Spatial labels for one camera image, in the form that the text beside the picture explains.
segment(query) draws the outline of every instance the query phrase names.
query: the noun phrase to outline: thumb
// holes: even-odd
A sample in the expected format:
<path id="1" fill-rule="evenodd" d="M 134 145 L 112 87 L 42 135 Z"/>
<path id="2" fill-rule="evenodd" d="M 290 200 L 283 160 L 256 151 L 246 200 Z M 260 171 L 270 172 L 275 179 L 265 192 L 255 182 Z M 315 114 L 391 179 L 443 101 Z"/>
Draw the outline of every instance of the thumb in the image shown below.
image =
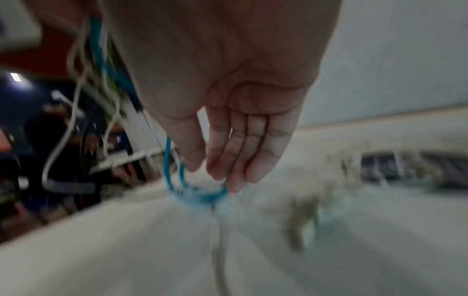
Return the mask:
<path id="1" fill-rule="evenodd" d="M 205 140 L 196 114 L 182 119 L 159 118 L 159 123 L 176 145 L 187 169 L 196 171 L 205 159 Z"/>

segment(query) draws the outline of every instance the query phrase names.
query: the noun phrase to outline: skin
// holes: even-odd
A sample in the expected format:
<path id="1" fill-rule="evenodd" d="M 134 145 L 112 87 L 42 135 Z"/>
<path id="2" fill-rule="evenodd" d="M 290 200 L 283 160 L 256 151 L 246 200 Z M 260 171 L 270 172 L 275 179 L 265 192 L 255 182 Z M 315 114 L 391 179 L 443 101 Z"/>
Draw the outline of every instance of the skin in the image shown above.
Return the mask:
<path id="1" fill-rule="evenodd" d="M 340 0 L 103 0 L 145 108 L 189 170 L 207 159 L 230 192 L 259 182 L 288 145 Z M 208 144 L 196 113 L 205 107 Z"/>

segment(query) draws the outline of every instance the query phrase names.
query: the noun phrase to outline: blue cable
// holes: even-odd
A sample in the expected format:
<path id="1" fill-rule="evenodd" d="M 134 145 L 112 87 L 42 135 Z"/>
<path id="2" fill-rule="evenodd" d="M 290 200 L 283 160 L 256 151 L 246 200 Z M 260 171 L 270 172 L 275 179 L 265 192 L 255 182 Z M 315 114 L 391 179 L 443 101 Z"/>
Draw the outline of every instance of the blue cable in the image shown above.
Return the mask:
<path id="1" fill-rule="evenodd" d="M 101 47 L 99 44 L 101 36 L 101 22 L 96 18 L 91 18 L 91 28 L 90 28 L 90 48 L 93 54 L 93 57 L 96 61 L 96 64 L 101 70 L 107 73 L 107 76 L 112 79 L 118 86 L 125 90 L 129 96 L 137 98 L 137 93 L 133 86 L 130 78 L 120 72 L 116 71 L 112 66 L 107 64 L 107 61 L 104 61 L 102 56 Z M 218 192 L 204 192 L 201 188 L 192 186 L 185 181 L 185 165 L 183 163 L 179 166 L 179 179 L 180 179 L 180 188 L 175 188 L 171 182 L 171 172 L 169 170 L 169 155 L 171 154 L 171 138 L 167 137 L 166 140 L 166 149 L 164 152 L 164 177 L 166 179 L 166 184 L 169 189 L 169 192 L 179 198 L 181 201 L 191 204 L 191 205 L 208 205 L 213 206 L 220 202 L 224 197 L 228 195 L 226 186 L 223 185 L 223 188 Z"/>

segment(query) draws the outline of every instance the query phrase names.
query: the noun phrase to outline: ceiling light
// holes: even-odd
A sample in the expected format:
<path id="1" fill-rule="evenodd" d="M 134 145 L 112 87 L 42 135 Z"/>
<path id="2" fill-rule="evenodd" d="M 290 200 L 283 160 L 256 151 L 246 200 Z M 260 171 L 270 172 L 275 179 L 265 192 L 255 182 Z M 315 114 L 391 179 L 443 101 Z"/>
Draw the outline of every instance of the ceiling light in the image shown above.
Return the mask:
<path id="1" fill-rule="evenodd" d="M 22 81 L 21 77 L 19 76 L 18 73 L 10 73 L 10 75 L 11 75 L 11 78 L 13 78 L 13 80 L 16 81 L 16 82 L 21 82 Z"/>

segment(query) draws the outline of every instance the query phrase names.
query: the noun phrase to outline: gray wall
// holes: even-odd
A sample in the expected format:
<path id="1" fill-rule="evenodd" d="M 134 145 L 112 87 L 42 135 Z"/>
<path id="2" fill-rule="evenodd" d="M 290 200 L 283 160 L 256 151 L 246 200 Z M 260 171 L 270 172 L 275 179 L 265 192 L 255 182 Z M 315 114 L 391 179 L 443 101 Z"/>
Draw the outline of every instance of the gray wall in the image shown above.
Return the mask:
<path id="1" fill-rule="evenodd" d="M 299 125 L 462 103 L 466 0 L 348 0 Z"/>

